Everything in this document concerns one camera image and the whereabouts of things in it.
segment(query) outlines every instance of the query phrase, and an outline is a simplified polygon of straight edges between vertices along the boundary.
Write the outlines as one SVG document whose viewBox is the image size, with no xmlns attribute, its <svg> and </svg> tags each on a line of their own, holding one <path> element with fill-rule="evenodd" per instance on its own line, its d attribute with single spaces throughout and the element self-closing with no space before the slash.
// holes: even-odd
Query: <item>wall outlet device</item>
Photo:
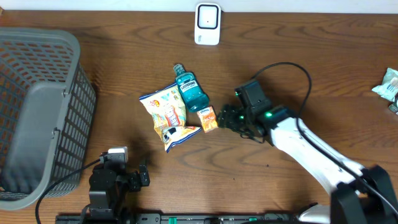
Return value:
<svg viewBox="0 0 398 224">
<path fill-rule="evenodd" d="M 217 45 L 220 41 L 221 8 L 215 3 L 199 3 L 195 13 L 195 43 Z"/>
</svg>

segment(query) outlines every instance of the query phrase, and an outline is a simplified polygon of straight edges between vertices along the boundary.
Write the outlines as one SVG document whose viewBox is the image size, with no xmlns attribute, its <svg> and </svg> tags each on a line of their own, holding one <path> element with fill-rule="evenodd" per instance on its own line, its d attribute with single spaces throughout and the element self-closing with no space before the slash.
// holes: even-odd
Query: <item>wooden table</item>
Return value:
<svg viewBox="0 0 398 224">
<path fill-rule="evenodd" d="M 150 187 L 129 194 L 130 206 L 164 213 L 256 213 L 328 204 L 321 185 L 291 157 L 227 129 L 200 133 L 171 150 L 153 130 L 138 97 L 172 83 L 174 63 L 194 71 L 219 111 L 237 103 L 234 87 L 275 62 L 304 66 L 313 92 L 303 119 L 314 133 L 365 166 L 385 168 L 398 190 L 398 116 L 371 92 L 387 67 L 398 68 L 397 15 L 224 13 L 221 41 L 193 41 L 194 13 L 5 11 L 0 26 L 62 29 L 81 44 L 81 64 L 98 87 L 98 109 L 86 163 L 128 146 L 131 168 L 149 158 Z M 307 79 L 296 68 L 259 77 L 275 103 L 298 109 Z M 195 114 L 188 123 L 199 125 Z M 80 213 L 89 203 L 84 171 L 78 189 L 44 200 L 43 223 Z M 1 223 L 33 223 L 34 205 L 0 212 Z"/>
</svg>

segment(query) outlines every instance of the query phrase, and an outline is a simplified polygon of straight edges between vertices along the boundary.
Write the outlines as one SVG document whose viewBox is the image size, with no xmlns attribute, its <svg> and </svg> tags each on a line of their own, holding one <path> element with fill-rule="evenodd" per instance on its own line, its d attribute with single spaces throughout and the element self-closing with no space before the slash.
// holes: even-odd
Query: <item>mouthwash bottle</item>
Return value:
<svg viewBox="0 0 398 224">
<path fill-rule="evenodd" d="M 209 105 L 209 98 L 200 88 L 192 72 L 186 72 L 181 64 L 174 66 L 175 82 L 189 112 L 197 112 Z"/>
</svg>

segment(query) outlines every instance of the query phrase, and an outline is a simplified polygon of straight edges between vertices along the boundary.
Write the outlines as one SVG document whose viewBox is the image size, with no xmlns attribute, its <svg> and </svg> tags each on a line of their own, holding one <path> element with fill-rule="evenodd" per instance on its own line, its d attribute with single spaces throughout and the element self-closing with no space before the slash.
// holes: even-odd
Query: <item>gray plastic basket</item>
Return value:
<svg viewBox="0 0 398 224">
<path fill-rule="evenodd" d="M 65 31 L 0 28 L 0 209 L 34 203 L 83 165 L 96 95 Z M 46 197 L 70 193 L 75 175 Z"/>
</svg>

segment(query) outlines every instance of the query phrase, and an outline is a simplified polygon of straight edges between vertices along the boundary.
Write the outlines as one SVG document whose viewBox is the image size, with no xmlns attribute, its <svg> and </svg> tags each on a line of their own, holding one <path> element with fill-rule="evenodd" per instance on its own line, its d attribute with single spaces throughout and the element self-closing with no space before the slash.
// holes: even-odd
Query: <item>orange snack box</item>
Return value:
<svg viewBox="0 0 398 224">
<path fill-rule="evenodd" d="M 214 113 L 212 106 L 202 109 L 197 113 L 205 133 L 218 128 L 216 114 Z"/>
</svg>

